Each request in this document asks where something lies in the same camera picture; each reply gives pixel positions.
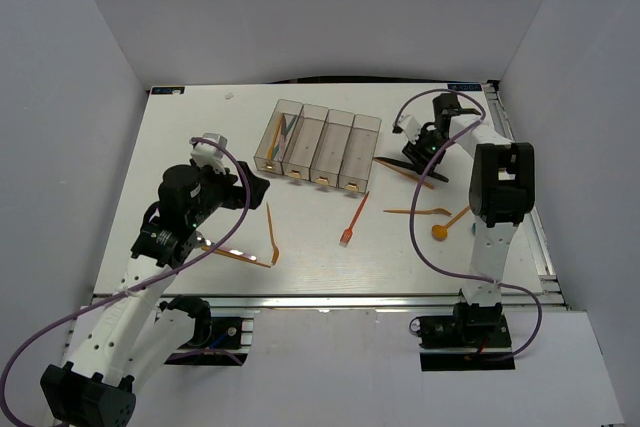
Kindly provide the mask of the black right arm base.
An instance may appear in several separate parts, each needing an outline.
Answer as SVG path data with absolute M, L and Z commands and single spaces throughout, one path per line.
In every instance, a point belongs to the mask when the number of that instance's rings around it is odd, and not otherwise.
M 419 339 L 424 372 L 509 371 L 512 341 L 500 303 L 492 307 L 458 302 L 448 315 L 423 315 L 409 322 Z

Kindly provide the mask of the orange plastic knife top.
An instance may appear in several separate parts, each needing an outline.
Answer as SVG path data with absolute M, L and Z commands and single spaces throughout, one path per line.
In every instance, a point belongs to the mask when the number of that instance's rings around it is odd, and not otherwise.
M 278 121 L 277 127 L 275 128 L 272 140 L 271 140 L 271 144 L 268 150 L 268 159 L 271 160 L 274 158 L 274 152 L 275 152 L 275 148 L 276 145 L 279 142 L 279 138 L 281 135 L 281 130 L 283 128 L 283 125 L 285 124 L 285 119 L 283 116 L 280 117 L 280 120 Z

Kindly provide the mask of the blue label right corner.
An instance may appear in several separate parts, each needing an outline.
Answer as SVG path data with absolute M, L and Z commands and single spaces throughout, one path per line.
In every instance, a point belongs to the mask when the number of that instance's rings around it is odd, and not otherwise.
M 447 88 L 460 92 L 481 92 L 483 90 L 479 83 L 448 83 Z

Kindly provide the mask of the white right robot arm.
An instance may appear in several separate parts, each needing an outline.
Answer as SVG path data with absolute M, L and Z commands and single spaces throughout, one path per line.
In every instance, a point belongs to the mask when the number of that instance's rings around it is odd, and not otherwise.
M 426 178 L 446 151 L 459 145 L 473 160 L 468 204 L 475 218 L 475 237 L 469 270 L 457 273 L 418 258 L 432 271 L 463 281 L 460 301 L 440 338 L 482 348 L 504 318 L 501 293 L 507 288 L 504 270 L 512 239 L 535 203 L 535 155 L 529 143 L 513 142 L 486 121 L 487 111 L 469 94 L 452 89 L 431 90 L 434 120 L 421 124 L 398 112 L 393 131 L 407 139 L 404 155 Z

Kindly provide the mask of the teal plastic knife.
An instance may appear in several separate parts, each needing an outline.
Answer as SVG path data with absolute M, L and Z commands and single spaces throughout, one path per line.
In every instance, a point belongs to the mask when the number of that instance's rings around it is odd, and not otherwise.
M 280 136 L 286 139 L 290 133 L 290 131 L 294 128 L 297 122 L 297 117 L 291 117 L 289 120 L 286 118 L 283 119 L 282 126 L 280 128 Z

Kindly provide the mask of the orange chopstick near right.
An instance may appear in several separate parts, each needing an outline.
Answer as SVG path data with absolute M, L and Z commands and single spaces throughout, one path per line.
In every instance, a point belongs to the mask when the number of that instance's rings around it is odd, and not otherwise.
M 387 162 L 385 162 L 383 160 L 380 160 L 380 159 L 377 159 L 377 158 L 374 158 L 373 160 L 377 164 L 379 164 L 379 165 L 381 165 L 381 166 L 383 166 L 383 167 L 385 167 L 387 169 L 390 169 L 390 170 L 402 175 L 403 177 L 408 178 L 408 179 L 416 182 L 417 184 L 421 184 L 422 187 L 426 187 L 426 188 L 428 188 L 430 190 L 434 190 L 434 186 L 431 183 L 426 182 L 426 181 L 421 181 L 418 176 L 405 171 L 401 167 L 394 166 L 394 165 L 392 165 L 390 163 L 387 163 Z

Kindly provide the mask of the orange pink knife left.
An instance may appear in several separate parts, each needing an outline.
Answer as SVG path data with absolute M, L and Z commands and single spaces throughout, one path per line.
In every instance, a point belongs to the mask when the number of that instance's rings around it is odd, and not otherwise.
M 270 264 L 260 262 L 255 256 L 247 255 L 236 250 L 216 249 L 213 251 L 215 255 L 224 256 L 240 262 L 245 262 L 251 265 L 256 265 L 264 268 L 271 268 Z

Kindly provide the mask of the red-orange plastic fork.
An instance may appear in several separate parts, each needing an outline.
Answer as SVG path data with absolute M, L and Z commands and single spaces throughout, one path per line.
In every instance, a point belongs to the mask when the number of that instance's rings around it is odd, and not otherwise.
M 363 198 L 362 198 L 357 210 L 354 213 L 353 218 L 351 219 L 351 222 L 350 222 L 349 226 L 343 231 L 343 233 L 342 233 L 342 235 L 340 237 L 340 240 L 339 240 L 339 244 L 341 246 L 346 247 L 349 244 L 349 242 L 351 241 L 351 239 L 353 237 L 354 227 L 355 227 L 355 225 L 356 225 L 356 223 L 357 223 L 357 221 L 358 221 L 358 219 L 359 219 L 359 217 L 360 217 L 360 215 L 361 215 L 361 213 L 362 213 L 362 211 L 363 211 L 363 209 L 364 209 L 364 207 L 366 205 L 366 202 L 367 202 L 367 200 L 369 198 L 369 195 L 370 195 L 369 191 L 367 191 L 364 194 L 364 196 L 363 196 Z

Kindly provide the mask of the black label left corner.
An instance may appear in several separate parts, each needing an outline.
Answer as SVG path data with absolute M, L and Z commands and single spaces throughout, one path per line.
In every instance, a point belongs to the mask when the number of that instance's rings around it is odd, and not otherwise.
M 184 86 L 155 86 L 150 90 L 151 95 L 182 95 Z

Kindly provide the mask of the clear four-compartment organizer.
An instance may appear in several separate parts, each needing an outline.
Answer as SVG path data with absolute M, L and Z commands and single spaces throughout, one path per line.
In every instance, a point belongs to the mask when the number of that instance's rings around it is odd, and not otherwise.
M 268 159 L 281 116 L 296 116 L 284 152 Z M 368 190 L 381 119 L 287 99 L 276 102 L 254 155 L 258 170 L 352 194 Z

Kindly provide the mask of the orange plastic spoon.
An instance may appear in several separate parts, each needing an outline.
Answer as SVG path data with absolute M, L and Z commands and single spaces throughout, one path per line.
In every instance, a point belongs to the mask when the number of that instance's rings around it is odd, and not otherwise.
M 454 217 L 452 217 L 446 224 L 434 225 L 431 229 L 432 237 L 437 241 L 445 241 L 448 238 L 449 230 L 454 226 L 456 222 L 461 220 L 469 211 L 470 211 L 470 207 L 467 206 L 463 210 L 461 210 L 458 214 L 456 214 Z

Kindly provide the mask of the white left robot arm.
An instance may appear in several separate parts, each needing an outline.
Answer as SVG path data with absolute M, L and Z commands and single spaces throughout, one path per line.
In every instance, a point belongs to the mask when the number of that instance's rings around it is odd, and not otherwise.
M 167 169 L 158 200 L 145 215 L 118 289 L 86 339 L 40 385 L 53 416 L 73 426 L 125 426 L 147 381 L 181 346 L 211 337 L 208 302 L 180 295 L 159 299 L 191 252 L 198 227 L 218 208 L 257 209 L 270 183 L 240 165 L 248 185 L 227 169 L 194 161 Z

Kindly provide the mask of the pink handled metal knife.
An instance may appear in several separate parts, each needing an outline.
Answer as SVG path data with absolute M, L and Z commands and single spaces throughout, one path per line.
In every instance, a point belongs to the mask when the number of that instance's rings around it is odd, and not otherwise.
M 290 121 L 287 120 L 285 116 L 282 116 L 279 133 L 277 137 L 277 143 L 274 147 L 274 157 L 277 158 L 280 154 L 284 152 L 284 145 L 286 142 L 286 137 L 288 135 L 288 127 L 290 126 Z

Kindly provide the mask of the aluminium rail right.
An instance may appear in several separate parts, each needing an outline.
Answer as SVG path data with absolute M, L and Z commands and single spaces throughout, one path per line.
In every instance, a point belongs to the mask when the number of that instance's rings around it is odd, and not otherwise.
M 483 91 L 494 126 L 503 136 L 514 140 L 515 135 L 501 102 L 499 82 L 497 80 L 487 81 L 483 84 Z M 525 216 L 522 229 L 525 232 L 540 281 L 542 292 L 539 294 L 539 298 L 541 302 L 548 308 L 552 306 L 565 307 L 566 302 L 548 251 L 546 235 L 536 208 L 533 208 Z

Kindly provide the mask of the orange plastic fork right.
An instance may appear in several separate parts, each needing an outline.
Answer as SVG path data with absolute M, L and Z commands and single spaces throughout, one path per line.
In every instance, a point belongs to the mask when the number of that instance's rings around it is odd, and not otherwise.
M 415 215 L 441 215 L 446 217 L 452 216 L 452 213 L 444 208 L 419 209 L 415 211 L 411 211 L 410 209 L 384 209 L 383 212 L 402 215 L 409 215 L 413 212 Z

